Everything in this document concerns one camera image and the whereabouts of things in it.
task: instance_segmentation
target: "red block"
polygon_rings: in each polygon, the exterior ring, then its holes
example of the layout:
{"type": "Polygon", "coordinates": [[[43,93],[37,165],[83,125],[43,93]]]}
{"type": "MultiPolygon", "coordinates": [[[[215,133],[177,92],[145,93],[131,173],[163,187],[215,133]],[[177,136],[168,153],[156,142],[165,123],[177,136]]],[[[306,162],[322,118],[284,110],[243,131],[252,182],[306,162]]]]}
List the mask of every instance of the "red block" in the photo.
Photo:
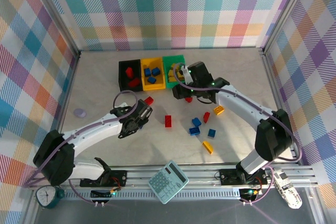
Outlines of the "red block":
{"type": "Polygon", "coordinates": [[[172,116],[171,115],[165,115],[164,116],[164,126],[166,128],[172,127],[172,116]]]}
{"type": "Polygon", "coordinates": [[[205,112],[205,114],[204,114],[204,116],[203,116],[203,120],[204,120],[205,123],[208,122],[208,120],[209,120],[209,116],[210,116],[210,113],[209,113],[209,112],[205,112]]]}
{"type": "Polygon", "coordinates": [[[184,98],[188,103],[191,103],[193,101],[193,98],[192,97],[186,97],[184,98]]]}
{"type": "Polygon", "coordinates": [[[147,103],[148,105],[151,105],[153,102],[154,102],[154,99],[151,98],[151,97],[147,97],[145,100],[144,100],[145,103],[147,103]]]}
{"type": "Polygon", "coordinates": [[[126,72],[127,77],[129,79],[133,79],[134,78],[134,73],[133,73],[133,69],[132,68],[128,67],[125,72],[126,72]]]}
{"type": "Polygon", "coordinates": [[[132,80],[128,83],[128,87],[130,87],[130,88],[134,88],[138,85],[140,85],[140,79],[139,78],[135,78],[134,80],[132,80]]]}

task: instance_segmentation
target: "yellow bin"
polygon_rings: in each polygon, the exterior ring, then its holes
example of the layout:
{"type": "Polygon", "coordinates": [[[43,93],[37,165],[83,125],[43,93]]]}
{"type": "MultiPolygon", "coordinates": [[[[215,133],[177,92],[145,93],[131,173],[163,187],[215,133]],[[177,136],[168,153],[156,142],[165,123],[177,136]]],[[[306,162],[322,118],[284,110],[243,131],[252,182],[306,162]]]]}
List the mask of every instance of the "yellow bin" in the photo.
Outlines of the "yellow bin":
{"type": "Polygon", "coordinates": [[[166,88],[162,57],[141,59],[141,79],[142,79],[143,91],[166,88]],[[160,74],[158,76],[152,76],[156,79],[156,82],[154,84],[151,84],[150,82],[147,81],[148,77],[145,77],[144,73],[145,68],[150,68],[151,72],[154,68],[159,68],[160,74]]]}

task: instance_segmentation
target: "calculator display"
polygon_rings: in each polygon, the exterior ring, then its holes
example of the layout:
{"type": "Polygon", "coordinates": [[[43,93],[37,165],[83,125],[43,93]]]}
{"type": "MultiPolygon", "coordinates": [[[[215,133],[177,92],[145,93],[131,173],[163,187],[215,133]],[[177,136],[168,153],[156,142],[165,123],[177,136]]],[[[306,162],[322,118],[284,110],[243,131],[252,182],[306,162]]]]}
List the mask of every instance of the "calculator display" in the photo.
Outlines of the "calculator display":
{"type": "Polygon", "coordinates": [[[179,179],[182,181],[182,183],[184,183],[185,182],[185,178],[182,176],[182,174],[179,172],[179,170],[177,170],[176,167],[172,163],[169,165],[169,167],[179,177],[179,179]]]}

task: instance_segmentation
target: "black bin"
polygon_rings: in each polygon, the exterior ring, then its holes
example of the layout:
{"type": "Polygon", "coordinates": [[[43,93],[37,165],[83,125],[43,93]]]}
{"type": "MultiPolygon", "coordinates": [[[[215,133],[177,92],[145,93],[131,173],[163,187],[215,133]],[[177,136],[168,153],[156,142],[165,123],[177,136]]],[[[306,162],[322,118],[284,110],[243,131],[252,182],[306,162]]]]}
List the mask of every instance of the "black bin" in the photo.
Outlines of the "black bin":
{"type": "Polygon", "coordinates": [[[142,80],[141,80],[141,61],[140,60],[119,61],[119,88],[120,88],[120,91],[123,91],[123,90],[132,90],[134,92],[143,91],[142,80]],[[134,88],[130,88],[128,86],[128,83],[132,81],[127,77],[127,74],[125,72],[128,67],[133,69],[134,78],[140,79],[140,84],[134,88]]]}

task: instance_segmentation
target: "calculator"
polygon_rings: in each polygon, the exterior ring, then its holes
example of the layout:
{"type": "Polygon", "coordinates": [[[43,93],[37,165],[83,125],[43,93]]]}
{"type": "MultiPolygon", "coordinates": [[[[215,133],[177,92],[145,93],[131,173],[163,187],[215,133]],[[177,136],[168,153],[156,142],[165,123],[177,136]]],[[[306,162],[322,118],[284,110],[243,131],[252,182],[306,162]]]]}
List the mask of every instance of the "calculator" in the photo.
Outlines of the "calculator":
{"type": "Polygon", "coordinates": [[[149,180],[149,186],[162,202],[166,204],[188,184],[189,179],[177,164],[170,160],[149,180]]]}

